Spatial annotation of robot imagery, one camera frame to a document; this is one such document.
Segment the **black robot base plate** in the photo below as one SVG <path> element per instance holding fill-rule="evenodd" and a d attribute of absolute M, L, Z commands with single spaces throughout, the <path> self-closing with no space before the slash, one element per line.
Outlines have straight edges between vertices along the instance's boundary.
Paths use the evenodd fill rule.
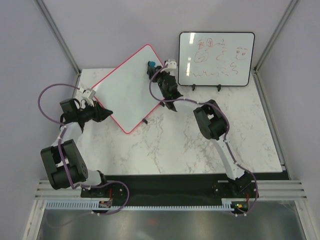
<path fill-rule="evenodd" d="M 107 175 L 108 186 L 82 189 L 82 198 L 108 198 L 128 207 L 215 206 L 223 199 L 256 199 L 258 188 L 246 173 L 239 180 L 226 174 Z"/>

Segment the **pink framed whiteboard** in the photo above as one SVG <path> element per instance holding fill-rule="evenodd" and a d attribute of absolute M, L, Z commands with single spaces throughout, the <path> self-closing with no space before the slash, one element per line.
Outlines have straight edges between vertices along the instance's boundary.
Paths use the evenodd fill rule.
<path fill-rule="evenodd" d="M 159 106 L 149 90 L 149 61 L 163 66 L 154 48 L 146 44 L 92 86 L 95 99 L 113 111 L 111 117 L 125 134 Z"/>

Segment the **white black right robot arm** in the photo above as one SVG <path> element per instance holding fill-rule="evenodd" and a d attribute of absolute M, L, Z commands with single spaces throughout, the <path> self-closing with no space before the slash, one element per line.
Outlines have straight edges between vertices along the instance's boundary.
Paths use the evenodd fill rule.
<path fill-rule="evenodd" d="M 169 65 L 155 65 L 153 61 L 147 63 L 147 75 L 149 86 L 156 83 L 162 97 L 156 97 L 149 89 L 150 95 L 173 112 L 180 110 L 192 111 L 200 133 L 204 138 L 213 142 L 220 159 L 224 165 L 226 176 L 228 177 L 229 193 L 234 197 L 241 197 L 247 191 L 247 187 L 254 179 L 252 172 L 241 166 L 233 153 L 233 149 L 228 138 L 230 123 L 226 115 L 222 112 L 215 100 L 197 102 L 185 98 L 178 90 L 176 77 L 171 74 L 173 69 Z"/>

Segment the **black board stand foot right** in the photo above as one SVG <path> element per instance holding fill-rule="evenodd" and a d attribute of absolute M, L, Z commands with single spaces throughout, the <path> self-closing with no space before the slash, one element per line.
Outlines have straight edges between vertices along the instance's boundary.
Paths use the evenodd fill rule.
<path fill-rule="evenodd" d="M 222 85 L 221 85 L 221 84 L 219 84 L 219 85 L 217 86 L 217 91 L 218 91 L 218 92 L 220 92 L 220 91 L 221 91 L 221 89 L 222 89 Z"/>

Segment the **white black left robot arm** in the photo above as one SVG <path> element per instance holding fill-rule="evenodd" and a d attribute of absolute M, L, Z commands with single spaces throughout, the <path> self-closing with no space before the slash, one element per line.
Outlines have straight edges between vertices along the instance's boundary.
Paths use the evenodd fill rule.
<path fill-rule="evenodd" d="M 77 147 L 77 142 L 84 132 L 85 123 L 100 123 L 113 112 L 105 109 L 97 101 L 93 105 L 77 107 L 79 101 L 70 98 L 60 102 L 60 133 L 56 141 L 40 151 L 42 162 L 53 189 L 77 188 L 79 185 L 92 187 L 98 197 L 109 193 L 109 184 L 99 170 L 89 170 Z"/>

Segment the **black framed whiteboard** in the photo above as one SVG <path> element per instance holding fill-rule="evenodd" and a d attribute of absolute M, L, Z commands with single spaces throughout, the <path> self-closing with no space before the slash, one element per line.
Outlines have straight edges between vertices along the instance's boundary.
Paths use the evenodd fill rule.
<path fill-rule="evenodd" d="M 250 79 L 254 45 L 253 32 L 181 32 L 178 83 L 245 87 Z"/>

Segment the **blue whiteboard eraser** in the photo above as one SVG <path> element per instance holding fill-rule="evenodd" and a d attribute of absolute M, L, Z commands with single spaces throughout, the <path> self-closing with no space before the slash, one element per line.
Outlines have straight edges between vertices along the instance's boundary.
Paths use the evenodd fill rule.
<path fill-rule="evenodd" d="M 149 62 L 147 63 L 147 65 L 148 65 L 149 68 L 155 68 L 156 63 L 155 63 L 154 61 L 149 61 Z"/>

